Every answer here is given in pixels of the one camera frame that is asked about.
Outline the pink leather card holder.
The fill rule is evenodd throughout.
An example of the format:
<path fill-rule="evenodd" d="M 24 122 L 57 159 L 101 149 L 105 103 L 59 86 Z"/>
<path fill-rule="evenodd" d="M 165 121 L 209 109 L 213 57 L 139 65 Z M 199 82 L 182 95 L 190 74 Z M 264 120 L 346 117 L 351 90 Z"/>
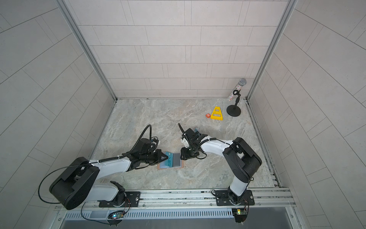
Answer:
<path fill-rule="evenodd" d="M 179 152 L 164 152 L 168 159 L 159 163 L 157 166 L 158 170 L 162 169 L 182 169 L 184 167 L 184 163 L 181 160 L 181 153 Z"/>

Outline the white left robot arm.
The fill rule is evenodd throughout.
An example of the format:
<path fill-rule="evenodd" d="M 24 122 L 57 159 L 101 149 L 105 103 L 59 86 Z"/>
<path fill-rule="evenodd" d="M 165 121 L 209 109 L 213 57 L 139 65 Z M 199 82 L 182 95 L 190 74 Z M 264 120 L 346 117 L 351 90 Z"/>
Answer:
<path fill-rule="evenodd" d="M 89 201 L 99 201 L 101 207 L 123 206 L 127 202 L 125 188 L 116 181 L 102 184 L 97 180 L 139 169 L 140 164 L 153 166 L 166 161 L 169 157 L 157 146 L 157 138 L 142 138 L 129 152 L 120 156 L 100 160 L 79 157 L 53 181 L 49 192 L 67 210 Z"/>

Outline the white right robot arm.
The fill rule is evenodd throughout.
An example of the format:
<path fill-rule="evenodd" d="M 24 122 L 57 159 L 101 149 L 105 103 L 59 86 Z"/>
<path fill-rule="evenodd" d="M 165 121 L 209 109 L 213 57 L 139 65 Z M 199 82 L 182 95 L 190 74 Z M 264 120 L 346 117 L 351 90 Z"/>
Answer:
<path fill-rule="evenodd" d="M 208 153 L 224 157 L 234 174 L 233 181 L 228 188 L 228 199 L 234 205 L 244 202 L 244 193 L 253 180 L 254 174 L 262 165 L 259 155 L 240 137 L 224 141 L 190 128 L 183 130 L 181 125 L 178 126 L 182 132 L 181 142 L 184 144 L 184 147 L 181 148 L 180 159 L 202 160 Z"/>

